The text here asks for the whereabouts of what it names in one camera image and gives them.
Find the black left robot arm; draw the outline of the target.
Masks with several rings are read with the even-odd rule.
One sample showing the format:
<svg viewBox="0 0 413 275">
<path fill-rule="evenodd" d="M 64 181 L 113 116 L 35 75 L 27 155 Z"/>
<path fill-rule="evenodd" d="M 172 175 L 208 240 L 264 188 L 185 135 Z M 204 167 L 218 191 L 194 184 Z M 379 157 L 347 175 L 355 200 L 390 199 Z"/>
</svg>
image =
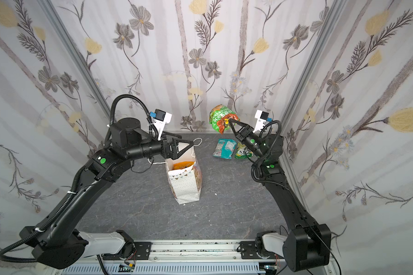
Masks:
<svg viewBox="0 0 413 275">
<path fill-rule="evenodd" d="M 124 118 L 110 126 L 111 140 L 108 148 L 97 151 L 77 172 L 72 189 L 55 210 L 43 221 L 53 221 L 46 227 L 41 224 L 27 226 L 21 238 L 37 233 L 26 244 L 33 248 L 35 261 L 55 269 L 65 269 L 83 257 L 111 254 L 120 259 L 130 259 L 136 252 L 134 240 L 123 230 L 107 234 L 91 234 L 76 229 L 79 221 L 96 200 L 115 183 L 124 172 L 134 166 L 135 160 L 151 159 L 161 155 L 176 160 L 193 146 L 181 136 L 168 142 L 157 140 L 141 129 L 138 119 Z"/>
</svg>

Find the green yellow snack bag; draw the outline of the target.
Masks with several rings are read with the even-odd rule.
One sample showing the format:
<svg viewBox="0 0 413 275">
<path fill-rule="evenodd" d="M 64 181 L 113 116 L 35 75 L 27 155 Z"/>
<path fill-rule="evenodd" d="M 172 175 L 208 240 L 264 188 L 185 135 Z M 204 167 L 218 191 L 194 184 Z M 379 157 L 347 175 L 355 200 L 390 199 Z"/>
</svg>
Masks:
<svg viewBox="0 0 413 275">
<path fill-rule="evenodd" d="M 252 151 L 250 151 L 246 145 L 241 142 L 237 143 L 235 159 L 250 159 L 252 156 Z"/>
</svg>

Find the teal snack packet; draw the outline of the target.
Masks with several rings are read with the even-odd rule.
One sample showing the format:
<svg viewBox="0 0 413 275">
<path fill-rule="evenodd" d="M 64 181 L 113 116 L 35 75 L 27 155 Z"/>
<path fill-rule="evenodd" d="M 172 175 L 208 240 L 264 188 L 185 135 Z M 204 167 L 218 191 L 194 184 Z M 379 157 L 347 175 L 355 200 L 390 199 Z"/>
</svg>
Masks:
<svg viewBox="0 0 413 275">
<path fill-rule="evenodd" d="M 213 156 L 221 159 L 231 159 L 237 142 L 232 139 L 219 139 Z"/>
</svg>

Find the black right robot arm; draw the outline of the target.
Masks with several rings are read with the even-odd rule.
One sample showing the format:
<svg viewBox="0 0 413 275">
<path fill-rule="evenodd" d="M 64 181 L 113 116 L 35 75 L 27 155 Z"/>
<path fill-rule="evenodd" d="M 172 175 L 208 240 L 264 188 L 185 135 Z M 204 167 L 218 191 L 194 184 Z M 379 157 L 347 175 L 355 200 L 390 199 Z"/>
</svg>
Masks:
<svg viewBox="0 0 413 275">
<path fill-rule="evenodd" d="M 267 123 L 260 134 L 256 134 L 249 124 L 234 119 L 225 122 L 237 140 L 257 157 L 251 166 L 251 177 L 273 196 L 289 229 L 287 236 L 275 232 L 262 234 L 259 254 L 272 252 L 283 257 L 293 272 L 328 265 L 332 233 L 299 201 L 279 163 L 283 154 L 280 121 Z"/>
</svg>

